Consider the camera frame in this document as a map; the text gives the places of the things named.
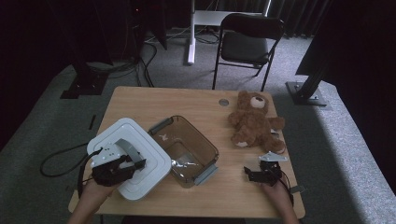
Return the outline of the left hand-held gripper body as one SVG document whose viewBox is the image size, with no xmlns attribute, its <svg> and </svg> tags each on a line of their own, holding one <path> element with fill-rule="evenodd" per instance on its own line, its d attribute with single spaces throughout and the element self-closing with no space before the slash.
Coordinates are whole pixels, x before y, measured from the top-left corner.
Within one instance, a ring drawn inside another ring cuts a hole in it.
<svg viewBox="0 0 396 224">
<path fill-rule="evenodd" d="M 127 171 L 127 167 L 133 161 L 123 163 L 119 161 L 120 156 L 128 155 L 119 145 L 107 144 L 99 147 L 92 154 L 92 178 L 97 184 L 111 187 L 134 176 Z"/>
</svg>

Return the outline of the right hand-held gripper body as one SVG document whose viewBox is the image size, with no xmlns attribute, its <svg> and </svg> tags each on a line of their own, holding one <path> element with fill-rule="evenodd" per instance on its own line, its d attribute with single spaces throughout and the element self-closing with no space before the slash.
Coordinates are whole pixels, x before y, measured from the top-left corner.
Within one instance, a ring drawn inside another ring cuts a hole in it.
<svg viewBox="0 0 396 224">
<path fill-rule="evenodd" d="M 261 155 L 259 157 L 259 166 L 261 168 L 259 171 L 259 181 L 273 186 L 282 177 L 282 170 L 279 163 L 287 160 L 287 157 L 274 152 Z"/>
</svg>

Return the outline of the white box lid grey handle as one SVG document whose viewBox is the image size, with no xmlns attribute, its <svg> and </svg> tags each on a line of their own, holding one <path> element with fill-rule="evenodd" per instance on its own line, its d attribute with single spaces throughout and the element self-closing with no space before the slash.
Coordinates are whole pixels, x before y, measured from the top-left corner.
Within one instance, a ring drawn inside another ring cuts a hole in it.
<svg viewBox="0 0 396 224">
<path fill-rule="evenodd" d="M 171 170 L 171 159 L 165 151 L 133 119 L 123 118 L 94 137 L 87 146 L 87 153 L 107 144 L 117 144 L 133 162 L 146 160 L 146 167 L 136 171 L 131 179 L 119 186 L 120 194 L 136 201 L 146 196 Z"/>
</svg>

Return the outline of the brown teddy bear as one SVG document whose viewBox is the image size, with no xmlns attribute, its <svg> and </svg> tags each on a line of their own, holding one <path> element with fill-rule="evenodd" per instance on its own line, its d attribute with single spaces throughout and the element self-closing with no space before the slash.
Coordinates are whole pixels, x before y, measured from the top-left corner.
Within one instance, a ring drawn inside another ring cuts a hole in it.
<svg viewBox="0 0 396 224">
<path fill-rule="evenodd" d="M 236 129 L 231 141 L 238 147 L 262 147 L 266 152 L 282 154 L 285 143 L 275 137 L 272 131 L 285 127 L 281 117 L 270 118 L 269 99 L 257 92 L 240 91 L 237 108 L 228 116 L 229 123 Z"/>
</svg>

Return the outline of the clear plastic storage box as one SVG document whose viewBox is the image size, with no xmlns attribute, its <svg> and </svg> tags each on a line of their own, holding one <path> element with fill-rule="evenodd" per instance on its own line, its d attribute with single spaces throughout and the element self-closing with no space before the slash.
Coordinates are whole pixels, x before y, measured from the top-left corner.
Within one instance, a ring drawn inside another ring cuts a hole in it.
<svg viewBox="0 0 396 224">
<path fill-rule="evenodd" d="M 148 134 L 171 158 L 171 174 L 181 187 L 202 185 L 218 170 L 218 149 L 184 117 L 166 118 Z"/>
</svg>

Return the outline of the person's right hand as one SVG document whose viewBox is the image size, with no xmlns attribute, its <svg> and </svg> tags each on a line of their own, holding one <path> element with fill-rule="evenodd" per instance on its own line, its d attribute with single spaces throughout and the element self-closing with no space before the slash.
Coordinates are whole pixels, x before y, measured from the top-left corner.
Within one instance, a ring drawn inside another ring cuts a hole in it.
<svg viewBox="0 0 396 224">
<path fill-rule="evenodd" d="M 290 195 L 288 191 L 279 182 L 276 182 L 273 186 L 265 183 L 260 183 L 260 188 L 267 195 L 272 203 L 282 204 L 290 202 Z"/>
</svg>

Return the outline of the person's left hand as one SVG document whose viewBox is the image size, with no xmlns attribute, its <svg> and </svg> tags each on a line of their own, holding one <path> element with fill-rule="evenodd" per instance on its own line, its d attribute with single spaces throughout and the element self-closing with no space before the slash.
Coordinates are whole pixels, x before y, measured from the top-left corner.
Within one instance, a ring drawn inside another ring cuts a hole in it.
<svg viewBox="0 0 396 224">
<path fill-rule="evenodd" d="M 93 179 L 91 179 L 83 187 L 79 200 L 89 207 L 99 207 L 119 186 L 120 184 L 106 187 L 97 184 Z"/>
</svg>

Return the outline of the black metal stand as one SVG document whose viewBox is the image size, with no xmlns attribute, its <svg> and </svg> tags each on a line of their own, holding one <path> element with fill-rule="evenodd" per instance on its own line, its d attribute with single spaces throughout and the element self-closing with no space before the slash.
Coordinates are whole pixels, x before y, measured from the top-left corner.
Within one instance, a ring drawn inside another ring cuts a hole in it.
<svg viewBox="0 0 396 224">
<path fill-rule="evenodd" d="M 70 48 L 68 54 L 76 76 L 70 87 L 63 91 L 61 99 L 77 99 L 80 95 L 101 95 L 109 73 L 92 71 L 82 53 L 74 47 Z"/>
<path fill-rule="evenodd" d="M 325 107 L 327 105 L 318 85 L 324 74 L 319 68 L 312 75 L 309 75 L 305 82 L 289 81 L 286 83 L 289 94 L 296 105 L 314 105 Z"/>
</svg>

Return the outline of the black folding chair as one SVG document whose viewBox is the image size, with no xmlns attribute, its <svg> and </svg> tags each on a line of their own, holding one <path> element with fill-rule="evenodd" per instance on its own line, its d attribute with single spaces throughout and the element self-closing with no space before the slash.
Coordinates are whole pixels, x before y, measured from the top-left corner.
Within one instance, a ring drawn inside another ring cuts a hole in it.
<svg viewBox="0 0 396 224">
<path fill-rule="evenodd" d="M 256 69 L 255 77 L 266 67 L 261 87 L 263 91 L 276 46 L 283 34 L 284 22 L 281 19 L 243 13 L 227 15 L 220 24 L 212 89 L 216 88 L 221 64 Z"/>
</svg>

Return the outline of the dark equipment cabinet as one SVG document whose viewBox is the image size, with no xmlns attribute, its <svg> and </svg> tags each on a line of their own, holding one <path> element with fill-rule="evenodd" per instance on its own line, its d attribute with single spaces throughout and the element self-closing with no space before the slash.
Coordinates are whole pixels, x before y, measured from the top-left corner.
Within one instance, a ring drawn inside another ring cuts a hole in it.
<svg viewBox="0 0 396 224">
<path fill-rule="evenodd" d="M 150 32 L 167 49 L 164 0 L 126 0 L 129 36 L 132 38 L 130 50 L 132 59 L 141 59 L 146 34 Z"/>
</svg>

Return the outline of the dark curtain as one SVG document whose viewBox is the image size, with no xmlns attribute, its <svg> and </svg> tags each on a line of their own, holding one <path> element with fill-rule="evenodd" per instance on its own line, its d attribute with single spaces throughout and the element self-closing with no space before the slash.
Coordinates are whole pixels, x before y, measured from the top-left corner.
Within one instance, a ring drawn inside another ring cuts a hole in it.
<svg viewBox="0 0 396 224">
<path fill-rule="evenodd" d="M 285 35 L 314 36 L 331 0 L 271 0 L 268 16 L 284 22 Z"/>
</svg>

